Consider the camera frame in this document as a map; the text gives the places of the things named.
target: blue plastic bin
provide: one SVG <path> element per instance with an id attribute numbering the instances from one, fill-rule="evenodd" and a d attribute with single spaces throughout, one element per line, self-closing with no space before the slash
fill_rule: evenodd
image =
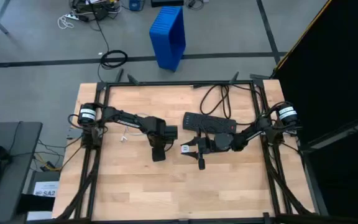
<path id="1" fill-rule="evenodd" d="M 150 28 L 160 68 L 175 71 L 186 48 L 182 7 L 164 6 Z"/>

